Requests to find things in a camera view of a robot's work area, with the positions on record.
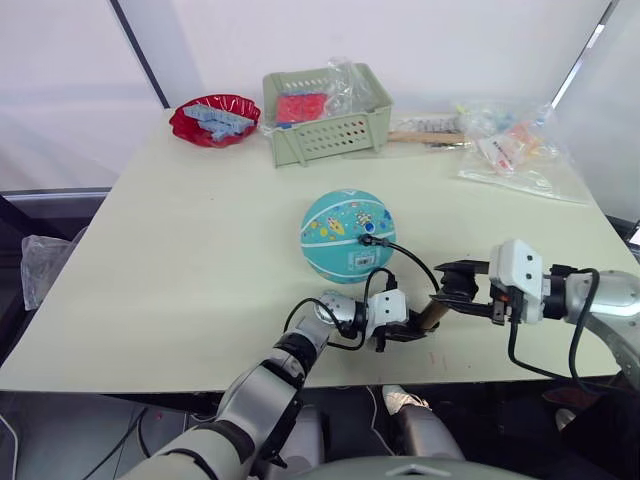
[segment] white table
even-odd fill
[[[398,242],[431,266],[488,259],[518,237],[547,264],[640,274],[595,204],[553,201],[456,178],[458,153],[323,159],[275,169],[259,134],[223,150],[170,134],[163,121],[91,223],[24,337],[0,369],[0,389],[184,392],[225,389],[278,339],[291,307],[337,288],[306,264],[298,228],[320,195],[367,190],[395,217]],[[411,307],[427,279],[394,254],[390,268]],[[478,301],[488,282],[479,279]],[[507,330],[449,313],[421,341],[384,354],[327,349],[308,386],[535,378],[507,359]],[[567,373],[573,327],[520,329],[521,359]],[[583,375],[617,371],[590,332]]]

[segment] teal ball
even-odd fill
[[[368,247],[358,237],[370,233],[395,242],[391,213],[374,195],[361,190],[336,190],[320,197],[300,227],[300,245],[309,265],[336,283],[358,283],[383,267],[393,250]]]

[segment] plastic basket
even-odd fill
[[[340,115],[299,123],[291,128],[274,129],[271,146],[276,167],[290,163],[306,165],[307,160],[365,148],[373,147],[378,151],[386,143],[393,100],[368,65],[358,63],[356,67],[371,85],[377,107],[372,112]],[[262,86],[267,124],[275,124],[278,96],[300,90],[324,91],[328,81],[328,68],[271,73],[264,77]]]

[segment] red plastic bowl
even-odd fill
[[[220,142],[215,142],[211,138],[211,132],[203,130],[198,126],[195,118],[187,117],[184,114],[184,107],[201,103],[210,107],[226,110],[227,112],[242,115],[243,117],[253,120],[253,125],[247,128],[240,135],[229,135]],[[200,145],[201,147],[217,147],[224,148],[234,143],[239,143],[244,137],[251,135],[258,127],[258,119],[260,118],[260,109],[256,107],[253,100],[243,98],[238,95],[207,95],[206,97],[195,98],[176,109],[169,123],[173,126],[173,134],[187,142]]]

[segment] wooden stick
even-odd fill
[[[390,142],[414,142],[414,143],[464,143],[462,133],[437,133],[437,132],[389,132]]]

